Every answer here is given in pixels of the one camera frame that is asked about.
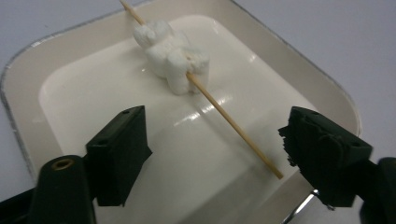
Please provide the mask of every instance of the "marshmallow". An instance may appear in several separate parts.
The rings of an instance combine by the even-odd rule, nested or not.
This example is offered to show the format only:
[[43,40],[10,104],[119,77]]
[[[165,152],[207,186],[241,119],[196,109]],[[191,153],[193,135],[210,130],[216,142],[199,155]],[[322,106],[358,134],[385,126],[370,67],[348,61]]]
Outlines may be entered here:
[[175,32],[168,36],[163,42],[158,43],[148,49],[145,53],[148,58],[148,66],[158,77],[165,78],[165,63],[168,54],[175,49],[190,44],[189,39],[181,32]]
[[134,28],[134,39],[143,49],[164,41],[169,35],[173,35],[173,30],[166,21],[150,21]]
[[189,82],[186,73],[195,77],[205,87],[209,81],[209,56],[193,46],[184,46],[169,53],[165,65],[166,79],[171,91],[176,95],[199,90]]

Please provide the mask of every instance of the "wooden skewer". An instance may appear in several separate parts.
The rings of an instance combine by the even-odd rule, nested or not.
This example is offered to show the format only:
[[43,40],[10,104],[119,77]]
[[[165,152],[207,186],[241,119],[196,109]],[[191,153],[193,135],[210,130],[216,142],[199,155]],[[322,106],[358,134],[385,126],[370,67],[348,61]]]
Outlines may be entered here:
[[[120,0],[125,10],[127,10],[134,19],[143,25],[145,22],[137,15],[137,13],[123,0]],[[194,84],[198,90],[206,97],[206,99],[219,111],[219,113],[230,123],[230,125],[236,130],[236,132],[245,140],[245,142],[253,149],[253,151],[262,159],[262,161],[270,168],[270,170],[276,175],[277,178],[281,179],[283,177],[282,173],[268,160],[264,154],[260,151],[259,147],[253,143],[253,141],[248,137],[248,135],[235,123],[235,121],[228,115],[228,113],[216,102],[216,100],[210,95],[210,93],[205,89],[205,87],[198,81],[194,74],[187,72],[187,79]]]
[[122,3],[122,6],[125,8],[125,10],[127,10],[140,25],[145,24],[145,21],[142,18],[140,18],[139,15],[137,15],[137,13],[134,11],[132,7],[128,5],[128,3],[126,3],[124,0],[120,0],[120,2]]

